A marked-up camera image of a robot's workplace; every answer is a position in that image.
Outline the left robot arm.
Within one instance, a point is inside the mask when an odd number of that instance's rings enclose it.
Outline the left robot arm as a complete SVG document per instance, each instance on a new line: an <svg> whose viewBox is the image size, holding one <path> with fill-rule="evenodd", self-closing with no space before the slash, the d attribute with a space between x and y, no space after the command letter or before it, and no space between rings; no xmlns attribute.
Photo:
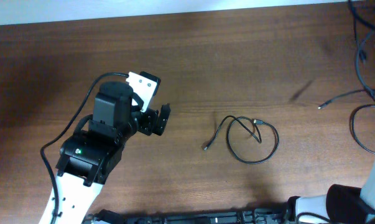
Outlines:
<svg viewBox="0 0 375 224"><path fill-rule="evenodd" d="M159 82L137 78L105 82L95 96L93 113L83 117L62 144L52 192L41 223L82 223L110 172L122 158L126 142L137 132L164 132L170 106L148 107Z"/></svg>

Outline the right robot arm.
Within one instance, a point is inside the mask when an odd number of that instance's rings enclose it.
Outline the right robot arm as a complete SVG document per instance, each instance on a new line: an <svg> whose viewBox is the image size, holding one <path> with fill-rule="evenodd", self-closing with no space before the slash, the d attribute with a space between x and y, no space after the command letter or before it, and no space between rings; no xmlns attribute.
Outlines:
<svg viewBox="0 0 375 224"><path fill-rule="evenodd" d="M375 160L363 187L333 184L325 195L293 198L285 216L294 223L375 223Z"/></svg>

